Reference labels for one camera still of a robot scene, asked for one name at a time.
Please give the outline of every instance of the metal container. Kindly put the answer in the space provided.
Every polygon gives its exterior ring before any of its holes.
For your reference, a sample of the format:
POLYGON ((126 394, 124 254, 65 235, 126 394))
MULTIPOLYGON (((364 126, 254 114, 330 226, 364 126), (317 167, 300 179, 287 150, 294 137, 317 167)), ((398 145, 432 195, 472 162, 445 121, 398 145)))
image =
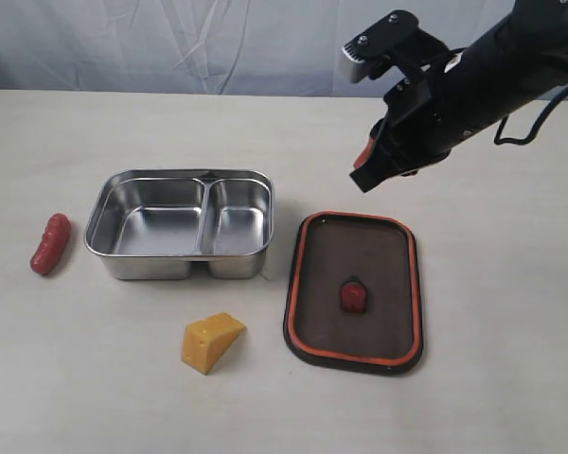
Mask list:
POLYGON ((250 170, 128 170, 103 186, 86 247, 118 279, 249 279, 274 231, 274 190, 250 170))

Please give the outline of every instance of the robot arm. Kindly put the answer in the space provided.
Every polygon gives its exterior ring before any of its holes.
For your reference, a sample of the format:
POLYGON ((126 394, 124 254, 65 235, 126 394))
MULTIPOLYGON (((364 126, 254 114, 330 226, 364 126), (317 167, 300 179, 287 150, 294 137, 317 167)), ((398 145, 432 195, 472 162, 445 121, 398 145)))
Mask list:
POLYGON ((568 96, 568 0, 516 0, 512 12, 467 49, 448 49, 403 10, 343 47, 342 69, 354 83, 377 79, 393 66, 405 79, 384 96, 387 115, 351 174, 363 192, 443 161, 452 148, 501 120, 497 145, 531 142, 568 96), (511 113, 559 86, 566 88, 528 137, 501 138, 511 113))

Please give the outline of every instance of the gray backdrop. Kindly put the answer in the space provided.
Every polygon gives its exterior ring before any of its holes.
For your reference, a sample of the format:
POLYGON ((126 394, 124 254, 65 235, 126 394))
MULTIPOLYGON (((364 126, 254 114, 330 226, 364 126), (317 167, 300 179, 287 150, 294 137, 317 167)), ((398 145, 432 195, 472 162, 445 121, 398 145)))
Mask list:
POLYGON ((339 48, 392 9, 452 47, 513 0, 0 0, 0 88, 381 96, 339 48))

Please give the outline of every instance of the orange rubber gasket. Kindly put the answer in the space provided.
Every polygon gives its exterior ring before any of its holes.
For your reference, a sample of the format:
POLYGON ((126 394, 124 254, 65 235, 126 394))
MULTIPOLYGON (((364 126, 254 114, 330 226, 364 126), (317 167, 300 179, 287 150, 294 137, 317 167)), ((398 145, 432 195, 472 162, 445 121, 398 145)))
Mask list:
POLYGON ((290 340, 295 348, 298 348, 302 352, 320 358, 331 358, 339 359, 343 361, 352 361, 364 364, 373 364, 375 366, 383 367, 400 367, 403 366, 413 359, 416 358, 417 354, 421 350, 422 346, 422 335, 421 335, 421 310, 420 310, 420 291, 418 287, 418 270, 417 270, 417 245, 415 242, 415 237, 412 231, 405 226, 403 223, 392 218, 385 218, 379 216, 370 215, 356 215, 352 213, 339 213, 333 211, 323 211, 311 215, 303 222, 303 227, 300 232, 300 237, 298 241, 297 250, 297 260, 295 264, 295 269, 293 272, 293 282, 291 287, 291 297, 290 305, 288 307, 287 313, 287 329, 290 340), (413 306, 413 345, 406 355, 400 358, 370 358, 370 357, 356 357, 352 355, 347 355, 344 353, 331 352, 329 350, 320 350, 308 346, 305 342, 300 340, 294 329, 294 316, 296 311, 296 297, 299 289, 299 276, 301 268, 303 266, 303 257, 305 251, 305 243, 307 240, 307 231, 311 223, 321 216, 338 216, 338 217, 348 217, 348 218, 368 218, 376 220, 385 220, 398 225, 406 234, 408 238, 408 252, 410 255, 410 279, 412 282, 412 306, 413 306))

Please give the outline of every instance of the container lid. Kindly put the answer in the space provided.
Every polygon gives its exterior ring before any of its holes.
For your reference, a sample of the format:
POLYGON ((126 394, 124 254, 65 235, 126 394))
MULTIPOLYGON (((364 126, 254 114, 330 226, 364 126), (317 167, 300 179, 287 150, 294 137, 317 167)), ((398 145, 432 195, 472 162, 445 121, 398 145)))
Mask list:
POLYGON ((305 219, 284 337, 311 364, 385 375, 410 370, 423 349, 410 229, 390 218, 346 213, 305 219))

